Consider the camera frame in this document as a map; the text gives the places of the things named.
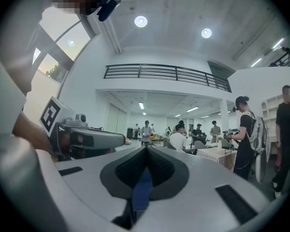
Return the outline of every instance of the floor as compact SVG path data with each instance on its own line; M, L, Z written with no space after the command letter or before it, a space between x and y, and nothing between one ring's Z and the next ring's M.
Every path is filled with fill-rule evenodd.
M138 148L141 146L141 142L139 140L132 140L131 145L123 145L121 147L117 147L116 151L128 149L128 148ZM262 184L258 183L255 176L253 174L249 175L248 181L257 187L260 191L264 193L264 195L270 200L274 200L274 190L272 188L272 179L275 176L275 161L276 155L271 155L267 164L265 179ZM288 193L290 190L290 170L283 188L284 193Z

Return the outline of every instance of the white ceiling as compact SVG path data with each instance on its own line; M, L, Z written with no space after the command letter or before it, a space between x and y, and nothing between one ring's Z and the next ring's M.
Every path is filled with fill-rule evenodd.
M144 28L136 16L148 19ZM281 38L290 46L290 27L269 0L130 0L122 1L111 15L121 47L168 47L208 56L228 57L236 69L260 65L282 55L263 54ZM201 36L204 28L213 32Z
M150 116L174 117L181 114L184 118L200 118L213 113L220 113L220 101L206 96L183 95L174 92L130 92L130 91L110 91L109 96L116 98L132 114ZM139 102L144 104L144 110L140 108ZM187 110L198 106L199 108L191 112ZM234 103L228 101L229 111L234 107Z

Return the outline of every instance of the white t-shirt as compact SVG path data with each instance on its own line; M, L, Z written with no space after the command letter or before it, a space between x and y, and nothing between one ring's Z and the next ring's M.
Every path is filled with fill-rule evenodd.
M179 152L184 153L183 146L186 146L186 141L187 141L187 138L178 132L170 136L170 143Z

